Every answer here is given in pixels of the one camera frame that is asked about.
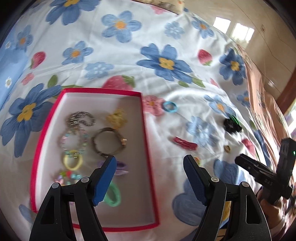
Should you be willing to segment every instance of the blue gripper pad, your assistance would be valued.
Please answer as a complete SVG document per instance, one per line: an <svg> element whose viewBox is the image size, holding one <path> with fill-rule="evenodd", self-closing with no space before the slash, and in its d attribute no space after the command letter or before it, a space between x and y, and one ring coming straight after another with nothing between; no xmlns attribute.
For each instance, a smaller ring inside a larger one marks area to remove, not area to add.
<svg viewBox="0 0 296 241"><path fill-rule="evenodd" d="M103 201L106 195L106 192L108 190L108 187L111 183L111 180L114 176L114 173L116 171L116 164L117 164L116 158L112 157L108 166L105 168L105 171L101 175L101 178L96 184L94 189L94 197L92 199L94 206L97 206L99 202Z"/></svg>
<svg viewBox="0 0 296 241"><path fill-rule="evenodd" d="M190 185L193 189L193 192L196 198L202 202L204 206L207 205L207 198L205 195L205 185L204 182L208 182L205 179L204 174L202 173L199 166L196 164L194 158L191 155L187 155L183 159L183 168L188 177Z"/></svg>

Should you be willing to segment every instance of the black hair accessory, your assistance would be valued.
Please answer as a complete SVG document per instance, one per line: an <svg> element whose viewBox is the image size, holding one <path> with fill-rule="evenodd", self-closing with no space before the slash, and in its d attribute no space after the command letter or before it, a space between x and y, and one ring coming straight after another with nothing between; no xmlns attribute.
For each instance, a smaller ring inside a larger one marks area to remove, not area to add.
<svg viewBox="0 0 296 241"><path fill-rule="evenodd" d="M242 127L239 125L239 121L233 115L230 116L230 119L226 118L224 120L224 128L230 134L242 131Z"/></svg>

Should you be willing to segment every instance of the blue hair tie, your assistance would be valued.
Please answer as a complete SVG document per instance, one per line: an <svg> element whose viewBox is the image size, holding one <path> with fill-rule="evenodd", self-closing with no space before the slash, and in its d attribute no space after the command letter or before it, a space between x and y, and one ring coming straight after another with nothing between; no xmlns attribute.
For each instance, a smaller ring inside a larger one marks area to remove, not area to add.
<svg viewBox="0 0 296 241"><path fill-rule="evenodd" d="M170 113L173 113L173 112L176 112L178 107L177 105L172 102L172 101L165 101L163 102L163 109L166 111L166 112L170 112Z"/></svg>

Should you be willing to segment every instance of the black scrunchie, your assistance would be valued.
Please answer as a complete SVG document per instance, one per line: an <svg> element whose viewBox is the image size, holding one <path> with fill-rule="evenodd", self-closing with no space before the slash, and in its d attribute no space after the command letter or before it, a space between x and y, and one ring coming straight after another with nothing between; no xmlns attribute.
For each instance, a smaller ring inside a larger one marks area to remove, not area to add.
<svg viewBox="0 0 296 241"><path fill-rule="evenodd" d="M242 127L232 119L225 119L224 120L224 128L230 134L232 134L234 132L241 132L242 131Z"/></svg>

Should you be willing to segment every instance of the purple hair clip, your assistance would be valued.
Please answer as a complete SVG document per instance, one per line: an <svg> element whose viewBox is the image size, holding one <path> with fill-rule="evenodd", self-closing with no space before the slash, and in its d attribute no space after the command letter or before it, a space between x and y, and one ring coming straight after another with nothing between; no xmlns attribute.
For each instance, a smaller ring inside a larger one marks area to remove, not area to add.
<svg viewBox="0 0 296 241"><path fill-rule="evenodd" d="M102 167L105 161L99 161L98 167ZM128 173L128 166L122 162L118 161L116 165L115 176L120 176Z"/></svg>

